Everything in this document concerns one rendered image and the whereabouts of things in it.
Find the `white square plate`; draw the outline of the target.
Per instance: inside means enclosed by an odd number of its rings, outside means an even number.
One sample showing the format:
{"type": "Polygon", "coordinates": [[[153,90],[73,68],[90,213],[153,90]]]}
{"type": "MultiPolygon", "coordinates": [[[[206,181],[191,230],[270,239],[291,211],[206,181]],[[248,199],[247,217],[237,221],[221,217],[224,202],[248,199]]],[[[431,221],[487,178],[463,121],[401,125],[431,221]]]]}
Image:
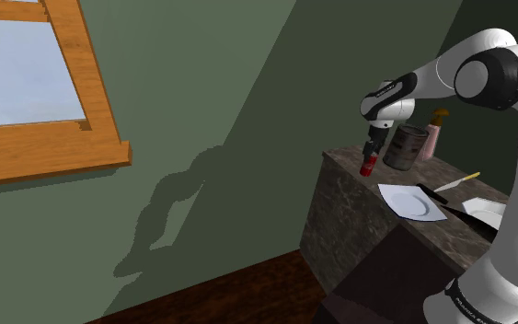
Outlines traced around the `white square plate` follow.
{"type": "Polygon", "coordinates": [[[419,222],[447,219],[418,186],[379,184],[378,189],[388,207],[399,217],[419,222]]]}
{"type": "Polygon", "coordinates": [[[506,205],[483,198],[472,198],[462,202],[463,211],[498,230],[506,205]]]}

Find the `red can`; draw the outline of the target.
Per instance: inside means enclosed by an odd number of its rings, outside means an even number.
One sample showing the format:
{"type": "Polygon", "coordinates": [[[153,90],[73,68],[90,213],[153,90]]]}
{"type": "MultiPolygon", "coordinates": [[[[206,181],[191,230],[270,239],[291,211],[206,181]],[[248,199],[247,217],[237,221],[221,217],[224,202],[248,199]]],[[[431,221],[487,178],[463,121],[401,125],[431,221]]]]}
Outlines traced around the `red can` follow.
{"type": "Polygon", "coordinates": [[[372,174],[377,159],[377,153],[372,153],[369,156],[366,156],[359,171],[360,175],[363,177],[369,177],[372,174]]]}

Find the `pink soap dispenser brown pump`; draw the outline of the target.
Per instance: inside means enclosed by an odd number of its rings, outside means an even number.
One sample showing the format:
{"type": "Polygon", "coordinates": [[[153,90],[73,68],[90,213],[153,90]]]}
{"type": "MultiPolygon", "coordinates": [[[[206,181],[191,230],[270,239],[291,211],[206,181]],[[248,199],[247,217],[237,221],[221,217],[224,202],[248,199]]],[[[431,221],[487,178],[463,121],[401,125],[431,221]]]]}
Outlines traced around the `pink soap dispenser brown pump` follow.
{"type": "Polygon", "coordinates": [[[436,109],[432,115],[433,117],[431,118],[429,124],[425,127],[425,130],[429,135],[419,152],[419,161],[426,161],[433,157],[437,140],[443,125],[443,118],[449,116],[450,113],[447,109],[439,108],[436,109]]]}

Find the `black knife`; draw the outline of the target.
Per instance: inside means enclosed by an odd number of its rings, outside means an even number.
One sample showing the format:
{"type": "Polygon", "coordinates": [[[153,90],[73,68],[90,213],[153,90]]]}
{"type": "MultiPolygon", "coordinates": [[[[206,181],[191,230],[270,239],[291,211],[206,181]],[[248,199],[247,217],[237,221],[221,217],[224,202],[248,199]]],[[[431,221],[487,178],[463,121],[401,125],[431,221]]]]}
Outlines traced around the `black knife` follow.
{"type": "Polygon", "coordinates": [[[477,219],[472,215],[466,214],[447,205],[443,205],[443,209],[459,218],[461,221],[467,224],[473,231],[475,231],[481,237],[486,239],[489,243],[493,242],[494,238],[498,233],[497,229],[484,223],[483,221],[477,219]]]}

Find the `wooden framed window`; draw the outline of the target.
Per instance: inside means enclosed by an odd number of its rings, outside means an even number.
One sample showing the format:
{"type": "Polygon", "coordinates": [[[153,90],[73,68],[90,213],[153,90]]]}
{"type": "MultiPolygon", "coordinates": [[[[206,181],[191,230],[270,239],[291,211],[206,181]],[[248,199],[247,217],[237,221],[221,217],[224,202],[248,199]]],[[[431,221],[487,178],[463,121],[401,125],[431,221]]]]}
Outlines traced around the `wooden framed window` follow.
{"type": "Polygon", "coordinates": [[[0,20],[48,22],[85,117],[0,125],[0,185],[132,163],[120,138],[80,0],[0,0],[0,20]]]}

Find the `yellow handled knife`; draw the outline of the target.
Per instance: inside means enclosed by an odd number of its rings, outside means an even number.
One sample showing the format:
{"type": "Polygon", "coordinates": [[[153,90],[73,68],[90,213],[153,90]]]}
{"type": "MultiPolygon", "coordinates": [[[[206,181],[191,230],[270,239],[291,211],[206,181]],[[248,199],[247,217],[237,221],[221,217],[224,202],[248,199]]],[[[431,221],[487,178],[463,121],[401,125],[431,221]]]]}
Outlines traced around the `yellow handled knife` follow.
{"type": "Polygon", "coordinates": [[[469,179],[474,179],[476,177],[478,177],[480,175],[480,172],[476,172],[476,173],[473,173],[473,174],[470,174],[468,176],[465,176],[461,179],[457,179],[457,180],[454,180],[452,182],[449,182],[447,184],[444,184],[443,186],[433,190],[434,192],[440,192],[440,191],[445,191],[445,190],[449,190],[449,189],[452,189],[456,186],[458,186],[460,183],[464,182],[464,181],[467,181],[469,179]]]}

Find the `dark metal can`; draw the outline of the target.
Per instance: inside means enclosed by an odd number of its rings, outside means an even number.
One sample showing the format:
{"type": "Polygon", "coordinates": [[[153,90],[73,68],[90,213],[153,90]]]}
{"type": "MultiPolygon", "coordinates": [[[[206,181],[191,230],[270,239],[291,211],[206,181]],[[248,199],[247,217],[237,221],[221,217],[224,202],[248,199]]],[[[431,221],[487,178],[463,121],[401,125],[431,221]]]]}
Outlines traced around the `dark metal can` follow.
{"type": "Polygon", "coordinates": [[[410,170],[428,137],[429,133],[423,128],[400,124],[386,149],[383,162],[396,170],[410,170]]]}

